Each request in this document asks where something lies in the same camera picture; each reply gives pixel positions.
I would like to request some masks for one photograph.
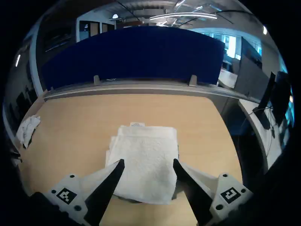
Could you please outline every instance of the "wooden desk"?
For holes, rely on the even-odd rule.
[[[240,99],[238,105],[241,107],[254,129],[260,148],[266,156],[268,170],[282,152],[279,140],[279,127],[275,123],[274,116],[270,112],[270,109],[265,110],[265,114],[269,119],[271,126],[274,127],[275,138],[272,137],[271,129],[264,129],[258,117],[252,113],[253,109],[258,107],[257,103]]]
[[[213,103],[178,95],[94,95],[47,101],[27,150],[21,150],[21,176],[32,191],[48,191],[66,174],[82,177],[105,165],[111,136],[121,125],[174,127],[180,161],[218,176],[242,181],[229,132]],[[101,225],[196,225],[185,197],[170,205],[132,204],[113,197]]]

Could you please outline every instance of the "folded towel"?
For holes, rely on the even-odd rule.
[[[171,127],[121,126],[112,137],[106,165],[125,160],[114,194],[150,204],[170,203],[176,186],[176,130]]]
[[[40,122],[40,116],[37,117],[36,115],[33,115],[31,117],[28,117],[24,122],[20,124],[17,131],[17,138],[19,139],[21,144],[24,144],[25,148],[28,147],[32,133],[35,131]]]

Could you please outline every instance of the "computer monitor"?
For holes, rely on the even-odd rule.
[[[271,127],[270,121],[265,114],[266,106],[268,105],[269,99],[271,97],[273,87],[275,84],[275,74],[271,72],[268,85],[266,87],[265,93],[258,105],[258,107],[253,109],[254,114],[258,117],[264,129],[268,130]]]
[[[290,82],[288,77],[289,75],[285,72],[277,73],[276,82],[270,97],[273,106],[272,112],[278,126],[282,123],[289,106]]]

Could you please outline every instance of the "ceiling light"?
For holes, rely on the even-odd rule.
[[[17,61],[16,61],[16,66],[18,66],[19,60],[20,60],[21,55],[19,54],[17,57]]]
[[[263,26],[263,34],[264,34],[264,35],[266,35],[266,34],[267,34],[267,32],[268,32],[268,31],[267,31],[266,27],[265,27],[265,26]]]
[[[159,27],[168,27],[168,26],[166,26],[164,24],[156,24],[156,25],[159,26]]]
[[[201,12],[175,12],[175,13],[168,13],[168,14],[150,17],[149,20],[168,18],[168,17],[207,17],[207,18],[217,19],[216,15],[214,14],[201,13]]]

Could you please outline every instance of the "cable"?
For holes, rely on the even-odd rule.
[[[272,108],[272,106],[267,107],[267,108],[259,108],[259,109],[256,109],[255,111],[251,112],[249,115],[251,115],[251,114],[253,114],[253,113],[255,113],[255,112],[259,111],[259,110],[266,110],[266,109],[270,109],[270,112],[271,112],[271,108]],[[246,120],[247,120],[247,117],[244,119],[242,125],[240,126],[240,131],[239,131],[240,134],[241,134],[241,131],[242,131],[242,126],[244,125],[244,123],[246,122]],[[237,149],[238,149],[238,150],[240,150],[240,148],[239,148],[239,138],[240,138],[240,134],[239,134],[238,140],[237,140]]]
[[[246,14],[249,14],[249,15],[251,15],[251,16],[254,16],[254,17],[255,17],[255,15],[254,15],[254,14],[252,14],[252,13],[250,13],[250,12],[243,11],[243,10],[233,10],[233,9],[231,9],[231,10],[222,10],[222,11],[216,11],[216,12],[214,12],[214,13],[215,13],[215,14],[218,14],[218,13],[221,13],[221,12],[240,12],[240,13],[246,13]]]
[[[134,13],[132,13],[127,7],[125,7],[123,4],[121,4],[119,1],[118,2],[122,7],[124,7],[127,11],[129,11],[137,20],[141,21]]]
[[[180,26],[178,26],[177,28],[179,28],[179,27],[181,27],[182,25],[184,25],[184,24],[187,24],[187,23],[189,23],[190,21],[193,21],[193,20],[196,20],[197,19],[197,17],[196,18],[194,18],[194,19],[191,19],[191,20],[189,20],[189,21],[187,21],[187,22],[185,22],[185,23],[183,23],[183,24],[181,24]]]

